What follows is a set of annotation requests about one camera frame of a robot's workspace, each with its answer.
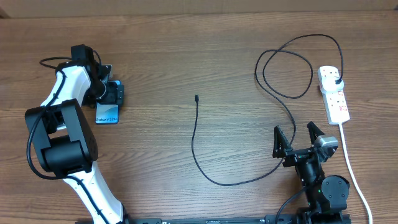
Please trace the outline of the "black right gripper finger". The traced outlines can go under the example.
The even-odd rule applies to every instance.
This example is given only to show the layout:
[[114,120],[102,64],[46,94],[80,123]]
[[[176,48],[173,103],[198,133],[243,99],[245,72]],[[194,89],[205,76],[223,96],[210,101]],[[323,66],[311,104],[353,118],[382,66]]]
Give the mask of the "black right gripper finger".
[[274,128],[274,147],[272,156],[273,158],[284,158],[288,152],[292,151],[292,146],[284,135],[283,131],[276,126]]
[[325,135],[323,131],[321,131],[318,126],[313,122],[310,121],[307,124],[308,132],[310,135],[311,144],[314,145],[317,137]]

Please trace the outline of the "Samsung Galaxy smartphone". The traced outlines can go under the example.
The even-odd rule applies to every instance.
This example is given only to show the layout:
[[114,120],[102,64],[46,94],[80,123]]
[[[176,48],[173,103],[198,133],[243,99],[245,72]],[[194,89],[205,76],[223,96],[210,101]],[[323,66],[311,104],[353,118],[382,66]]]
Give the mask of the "Samsung Galaxy smartphone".
[[119,123],[118,105],[101,105],[96,102],[96,124],[117,124]]

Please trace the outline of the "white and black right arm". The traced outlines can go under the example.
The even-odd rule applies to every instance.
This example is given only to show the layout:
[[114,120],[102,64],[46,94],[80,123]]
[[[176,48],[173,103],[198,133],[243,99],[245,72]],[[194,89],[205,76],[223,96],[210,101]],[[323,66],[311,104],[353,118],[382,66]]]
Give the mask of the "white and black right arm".
[[[302,183],[302,190],[291,196],[279,208],[276,215],[267,215],[267,223],[350,223],[344,215],[349,196],[349,181],[340,175],[326,176],[322,163],[336,152],[337,138],[322,132],[312,121],[307,124],[311,146],[293,149],[282,130],[274,128],[272,156],[281,158],[284,167],[294,167]],[[305,194],[307,207],[298,208],[295,214],[282,215],[291,201]]]

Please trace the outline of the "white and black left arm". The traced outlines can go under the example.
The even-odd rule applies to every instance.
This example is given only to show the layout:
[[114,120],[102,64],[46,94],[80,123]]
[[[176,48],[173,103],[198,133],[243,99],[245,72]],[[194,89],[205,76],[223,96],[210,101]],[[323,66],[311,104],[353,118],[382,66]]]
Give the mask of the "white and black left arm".
[[118,123],[124,85],[111,79],[112,66],[103,64],[98,52],[87,45],[71,47],[71,56],[59,60],[53,67],[57,80],[49,96],[25,112],[28,165],[41,179],[68,184],[88,209],[92,223],[132,223],[101,174],[98,145],[82,111],[82,106],[93,106],[96,123]]

